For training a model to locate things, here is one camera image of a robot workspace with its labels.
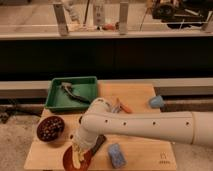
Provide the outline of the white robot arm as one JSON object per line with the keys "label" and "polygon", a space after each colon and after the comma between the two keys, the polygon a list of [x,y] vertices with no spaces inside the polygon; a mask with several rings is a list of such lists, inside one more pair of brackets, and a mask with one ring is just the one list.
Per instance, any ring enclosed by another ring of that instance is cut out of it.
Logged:
{"label": "white robot arm", "polygon": [[165,112],[115,114],[110,103],[96,98],[83,114],[73,134],[82,150],[96,145],[99,135],[127,135],[213,148],[213,113]]}

